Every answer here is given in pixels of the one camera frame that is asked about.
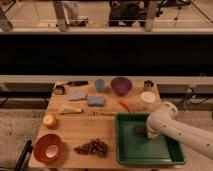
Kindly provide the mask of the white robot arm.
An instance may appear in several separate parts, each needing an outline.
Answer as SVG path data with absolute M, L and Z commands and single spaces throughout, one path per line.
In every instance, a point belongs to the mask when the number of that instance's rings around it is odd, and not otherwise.
M 147 118 L 148 136 L 154 138 L 163 133 L 213 160 L 213 132 L 178 122 L 177 115 L 173 103 L 162 102 Z

